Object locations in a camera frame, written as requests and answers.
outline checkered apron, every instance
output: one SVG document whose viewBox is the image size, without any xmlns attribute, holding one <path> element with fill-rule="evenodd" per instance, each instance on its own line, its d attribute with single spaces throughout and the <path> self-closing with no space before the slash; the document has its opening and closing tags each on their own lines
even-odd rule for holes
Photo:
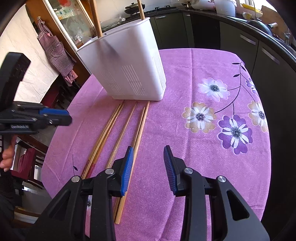
<svg viewBox="0 0 296 241">
<path fill-rule="evenodd" d="M 47 58 L 56 67 L 57 71 L 62 74 L 64 79 L 70 84 L 78 76 L 73 71 L 76 60 L 65 50 L 64 45 L 57 36 L 53 36 L 51 31 L 41 19 L 38 20 L 40 33 L 37 39 L 45 50 Z"/>
</svg>

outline wooden chopstick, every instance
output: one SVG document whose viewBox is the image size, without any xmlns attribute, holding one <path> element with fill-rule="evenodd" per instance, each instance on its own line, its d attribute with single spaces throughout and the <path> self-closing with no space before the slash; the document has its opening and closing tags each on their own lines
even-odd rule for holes
<svg viewBox="0 0 296 241">
<path fill-rule="evenodd" d="M 98 38 L 100 38 L 103 36 L 103 33 L 102 33 L 102 28 L 101 28 L 101 23 L 99 20 L 98 12 L 97 12 L 96 0 L 89 0 L 89 6 L 91 8 L 91 14 L 93 15 L 96 33 L 98 35 Z"/>
<path fill-rule="evenodd" d="M 133 140 L 133 143 L 131 145 L 133 148 L 135 148 L 137 136 L 139 134 L 139 130 L 140 130 L 140 127 L 141 127 L 141 123 L 142 123 L 142 120 L 143 120 L 144 113 L 145 113 L 145 107 L 143 108 L 142 113 L 140 115 L 139 123 L 138 123 L 137 129 L 136 129 L 135 135 L 134 135 L 134 140 Z M 120 203 L 120 197 L 118 197 L 116 199 L 116 203 L 115 203 L 114 210 L 113 210 L 113 219 L 114 219 L 114 222 L 115 222 L 115 219 L 116 219 L 116 216 L 117 216 L 117 212 L 118 212 L 118 208 L 119 208 L 119 203 Z"/>
<path fill-rule="evenodd" d="M 150 104 L 150 101 L 147 102 L 145 112 L 144 112 L 144 116 L 143 116 L 143 119 L 141 121 L 140 130 L 139 130 L 139 133 L 137 135 L 137 140 L 136 140 L 136 144 L 135 144 L 135 148 L 134 148 L 134 154 L 133 154 L 133 165 L 132 165 L 132 168 L 131 168 L 131 176 L 133 174 L 133 169 L 134 169 L 134 166 L 135 166 L 135 161 L 136 161 L 136 158 L 137 158 L 137 154 L 138 154 L 138 150 L 139 150 L 139 146 L 140 146 L 140 142 L 141 142 L 141 138 L 142 138 L 142 134 L 143 134 L 143 130 L 144 130 L 144 125 L 145 125 L 145 121 L 146 121 L 146 117 L 147 117 L 147 112 L 148 112 L 148 109 L 149 109 L 149 104 Z M 121 220 L 124 204 L 126 202 L 127 194 L 128 194 L 128 190 L 126 191 L 125 195 L 120 199 L 117 215 L 116 215 L 116 218 L 115 218 L 115 223 L 116 224 L 120 224 L 120 220 Z"/>
<path fill-rule="evenodd" d="M 117 114 L 116 114 L 116 116 L 115 116 L 113 122 L 111 123 L 109 129 L 108 129 L 107 132 L 106 132 L 106 135 L 104 136 L 104 138 L 103 138 L 103 140 L 102 140 L 102 143 L 101 143 L 101 145 L 100 145 L 98 151 L 97 151 L 96 154 L 94 155 L 94 159 L 93 159 L 92 163 L 90 164 L 90 168 L 89 168 L 89 171 L 88 171 L 87 174 L 86 174 L 86 178 L 90 178 L 90 175 L 91 175 L 91 173 L 92 173 L 93 170 L 94 170 L 94 166 L 95 166 L 96 162 L 98 161 L 99 156 L 101 155 L 101 152 L 102 152 L 102 150 L 103 150 L 103 147 L 104 147 L 104 145 L 105 145 L 105 143 L 106 143 L 106 141 L 107 141 L 107 139 L 108 139 L 108 136 L 109 136 L 109 134 L 110 134 L 110 132 L 111 132 L 111 130 L 112 130 L 114 124 L 115 124 L 115 121 L 116 121 L 117 117 L 119 116 L 119 114 L 120 114 L 120 112 L 121 112 L 123 106 L 124 106 L 124 103 L 120 106 L 120 108 L 119 108 L 119 110 L 118 110 L 118 112 L 117 112 Z"/>
<path fill-rule="evenodd" d="M 85 169 L 84 169 L 84 171 L 83 171 L 83 174 L 82 174 L 82 176 L 81 176 L 82 179 L 85 179 L 85 178 L 86 178 L 87 173 L 89 172 L 89 169 L 90 169 L 90 167 L 91 167 L 91 164 L 92 164 L 93 161 L 94 161 L 94 158 L 95 158 L 95 156 L 96 156 L 96 153 L 98 152 L 98 150 L 99 150 L 99 148 L 100 148 L 100 146 L 101 146 L 101 144 L 102 144 L 102 142 L 103 142 L 103 139 L 104 139 L 106 133 L 108 132 L 108 129 L 110 128 L 112 122 L 114 121 L 114 119 L 115 119 L 116 115 L 118 114 L 118 112 L 119 112 L 121 106 L 123 105 L 123 103 L 124 103 L 124 101 L 122 101 L 122 102 L 119 104 L 119 106 L 116 108 L 116 110 L 114 111 L 113 115 L 112 115 L 111 118 L 109 119 L 107 125 L 105 126 L 103 132 L 101 133 L 100 138 L 99 138 L 98 141 L 96 142 L 96 145 L 95 145 L 95 147 L 94 147 L 94 149 L 93 149 L 93 151 L 92 151 L 92 153 L 91 153 L 91 155 L 90 155 L 90 157 L 89 157 L 89 161 L 87 162 L 87 165 L 86 165 L 86 167 L 85 167 Z"/>
<path fill-rule="evenodd" d="M 122 140 L 122 138 L 123 138 L 123 135 L 124 135 L 124 133 L 125 133 L 125 131 L 126 131 L 126 127 L 128 126 L 128 123 L 129 123 L 129 121 L 130 121 L 130 119 L 131 119 L 131 117 L 132 117 L 132 115 L 133 115 L 133 112 L 134 112 L 134 110 L 135 110 L 137 104 L 138 104 L 138 102 L 136 101 L 135 105 L 133 106 L 133 108 L 132 108 L 132 110 L 131 110 L 131 112 L 130 112 L 130 114 L 129 114 L 127 120 L 126 120 L 126 123 L 125 123 L 124 127 L 123 127 L 122 130 L 121 130 L 121 133 L 120 133 L 120 135 L 119 135 L 119 137 L 118 137 L 118 139 L 117 139 L 117 141 L 116 141 L 116 143 L 115 143 L 115 146 L 114 146 L 114 148 L 113 148 L 113 151 L 112 151 L 112 153 L 111 153 L 111 156 L 109 157 L 109 160 L 108 160 L 108 162 L 107 162 L 106 169 L 112 167 L 113 159 L 114 159 L 114 157 L 115 157 L 115 155 L 116 155 L 116 153 L 117 153 L 117 150 L 118 150 L 119 144 L 120 144 L 120 142 L 121 142 L 121 140 Z"/>
<path fill-rule="evenodd" d="M 144 15 L 144 11 L 143 11 L 141 0 L 137 0 L 137 1 L 138 1 L 138 6 L 139 6 L 141 20 L 144 20 L 145 19 L 145 15 Z"/>
</svg>

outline yellow flower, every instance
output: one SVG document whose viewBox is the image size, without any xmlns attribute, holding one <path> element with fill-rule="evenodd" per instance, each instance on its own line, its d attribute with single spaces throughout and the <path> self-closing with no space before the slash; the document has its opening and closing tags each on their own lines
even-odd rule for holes
<svg viewBox="0 0 296 241">
<path fill-rule="evenodd" d="M 193 107 L 186 107 L 183 113 L 183 118 L 187 119 L 185 127 L 191 129 L 193 133 L 197 133 L 200 129 L 204 133 L 209 133 L 210 130 L 215 129 L 212 123 L 217 118 L 214 114 L 213 108 L 207 108 L 204 103 L 194 102 Z"/>
<path fill-rule="evenodd" d="M 261 126 L 261 130 L 267 132 L 267 120 L 261 103 L 252 101 L 251 104 L 248 104 L 248 107 L 252 111 L 249 113 L 249 117 L 252 119 L 253 125 Z"/>
</svg>

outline person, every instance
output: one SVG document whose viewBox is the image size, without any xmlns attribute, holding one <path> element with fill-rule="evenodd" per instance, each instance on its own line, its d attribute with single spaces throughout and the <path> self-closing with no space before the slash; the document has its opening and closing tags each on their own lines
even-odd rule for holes
<svg viewBox="0 0 296 241">
<path fill-rule="evenodd" d="M 0 176 L 0 230 L 1 240 L 24 240 L 22 230 L 12 228 L 15 209 L 15 190 L 13 187 L 13 178 L 10 172 L 13 157 L 15 155 L 15 143 L 17 136 L 11 140 L 10 146 L 2 152 L 3 160 L 0 162 L 0 168 L 4 169 L 4 174 Z"/>
</svg>

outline purple tablecloth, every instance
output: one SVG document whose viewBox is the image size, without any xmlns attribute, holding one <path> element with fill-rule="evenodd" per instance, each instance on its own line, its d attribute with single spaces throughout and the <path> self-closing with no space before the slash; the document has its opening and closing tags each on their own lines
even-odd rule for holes
<svg viewBox="0 0 296 241">
<path fill-rule="evenodd" d="M 184 198 L 170 191 L 163 148 L 203 176 L 227 177 L 261 218 L 267 200 L 271 154 L 267 122 L 250 75 L 232 53 L 207 49 L 161 50 L 167 79 L 162 101 L 151 102 L 117 240 L 180 240 Z M 42 181 L 53 197 L 73 176 L 80 175 L 114 109 L 120 103 L 107 95 L 92 75 L 68 108 L 70 127 L 58 127 L 42 168 Z M 104 170 L 135 101 L 126 101 L 92 176 Z M 116 159 L 131 144 L 139 102 Z M 87 212 L 86 232 L 89 231 Z M 210 237 L 208 212 L 208 239 Z"/>
</svg>

